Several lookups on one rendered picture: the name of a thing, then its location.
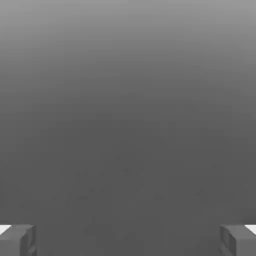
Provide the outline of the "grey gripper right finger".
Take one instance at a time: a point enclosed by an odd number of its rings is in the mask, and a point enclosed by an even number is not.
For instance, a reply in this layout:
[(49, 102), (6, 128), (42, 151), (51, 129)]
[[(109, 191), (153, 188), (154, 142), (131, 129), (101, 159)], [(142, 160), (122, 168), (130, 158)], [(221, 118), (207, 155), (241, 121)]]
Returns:
[(256, 256), (256, 224), (221, 225), (220, 256)]

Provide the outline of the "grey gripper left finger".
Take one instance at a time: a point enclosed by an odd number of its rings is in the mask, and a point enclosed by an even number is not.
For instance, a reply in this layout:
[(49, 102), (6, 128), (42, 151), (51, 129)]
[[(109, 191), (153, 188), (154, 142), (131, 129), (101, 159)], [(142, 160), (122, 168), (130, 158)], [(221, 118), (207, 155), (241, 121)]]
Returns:
[(37, 226), (0, 224), (0, 256), (37, 256)]

